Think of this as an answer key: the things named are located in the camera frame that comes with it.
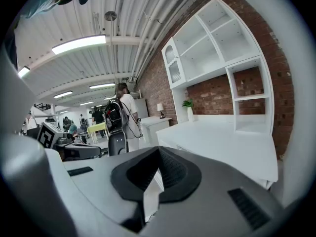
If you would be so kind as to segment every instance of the table lamp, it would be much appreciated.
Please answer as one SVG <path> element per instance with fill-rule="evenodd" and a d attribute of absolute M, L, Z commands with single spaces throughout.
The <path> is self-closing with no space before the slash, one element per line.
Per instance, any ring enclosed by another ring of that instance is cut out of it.
<path fill-rule="evenodd" d="M 164 119 L 164 114 L 162 113 L 162 111 L 163 111 L 162 104 L 157 104 L 157 110 L 160 111 L 160 113 L 161 113 L 160 118 Z"/>

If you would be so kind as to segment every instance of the white vase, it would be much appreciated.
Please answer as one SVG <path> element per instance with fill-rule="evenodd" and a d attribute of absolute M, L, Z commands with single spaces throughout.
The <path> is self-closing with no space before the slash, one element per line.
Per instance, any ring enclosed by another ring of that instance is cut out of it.
<path fill-rule="evenodd" d="M 194 121 L 193 111 L 191 107 L 188 107 L 188 119 L 190 122 Z"/>

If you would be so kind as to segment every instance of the red brick wall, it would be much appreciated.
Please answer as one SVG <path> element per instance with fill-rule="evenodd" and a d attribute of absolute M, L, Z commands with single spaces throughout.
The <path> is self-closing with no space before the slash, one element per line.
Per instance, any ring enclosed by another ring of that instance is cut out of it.
<path fill-rule="evenodd" d="M 160 116 L 157 104 L 163 104 L 163 114 L 172 118 L 170 125 L 177 124 L 176 111 L 174 109 L 172 92 L 169 86 L 168 76 L 165 70 L 162 53 L 156 55 L 142 75 L 141 81 L 137 83 L 137 90 L 141 90 L 142 97 L 146 99 L 148 115 Z"/>
<path fill-rule="evenodd" d="M 187 12 L 172 26 L 165 38 L 159 44 L 155 54 L 152 56 L 144 74 L 137 82 L 137 89 L 142 90 L 147 100 L 150 116 L 158 116 L 157 103 L 163 103 L 166 116 L 174 118 L 172 124 L 176 124 L 175 109 L 172 93 L 169 88 L 167 75 L 161 55 L 161 49 L 183 24 L 185 24 L 198 10 L 210 0 L 196 0 Z M 294 91 L 291 74 L 286 57 L 279 47 L 278 40 L 265 20 L 245 0 L 223 0 L 227 3 L 246 23 L 257 39 L 270 70 L 274 97 L 275 97 L 275 120 L 273 128 L 273 139 L 276 154 L 280 158 L 286 150 L 288 140 L 292 131 L 294 117 Z M 239 91 L 248 95 L 248 90 L 259 91 L 256 84 L 259 80 L 255 76 L 255 70 L 247 70 L 237 76 Z M 210 79 L 187 89 L 187 96 L 194 100 L 194 112 L 196 114 L 232 114 L 231 93 L 227 76 Z M 247 101 L 242 102 L 243 114 L 264 113 L 264 102 Z"/>
<path fill-rule="evenodd" d="M 263 93 L 259 68 L 234 73 L 239 96 Z M 227 75 L 222 75 L 187 88 L 186 97 L 193 99 L 193 113 L 233 114 L 233 99 Z M 264 99 L 240 101 L 240 114 L 264 114 Z"/>

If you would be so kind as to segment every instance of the black rubber mount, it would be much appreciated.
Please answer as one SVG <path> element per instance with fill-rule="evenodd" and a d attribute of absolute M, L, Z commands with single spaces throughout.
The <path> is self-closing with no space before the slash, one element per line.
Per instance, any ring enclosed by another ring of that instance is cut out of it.
<path fill-rule="evenodd" d="M 201 171 L 194 163 L 165 147 L 154 147 L 113 169 L 111 183 L 123 199 L 142 202 L 158 168 L 164 186 L 160 203 L 185 200 L 201 182 Z"/>

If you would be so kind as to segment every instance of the potted plant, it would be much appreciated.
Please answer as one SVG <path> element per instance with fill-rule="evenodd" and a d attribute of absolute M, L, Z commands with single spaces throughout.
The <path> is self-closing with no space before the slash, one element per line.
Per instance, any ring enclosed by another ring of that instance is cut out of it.
<path fill-rule="evenodd" d="M 188 119 L 190 122 L 194 121 L 194 116 L 193 116 L 193 111 L 192 111 L 193 100 L 192 99 L 190 99 L 189 101 L 184 100 L 182 106 L 188 107 Z"/>

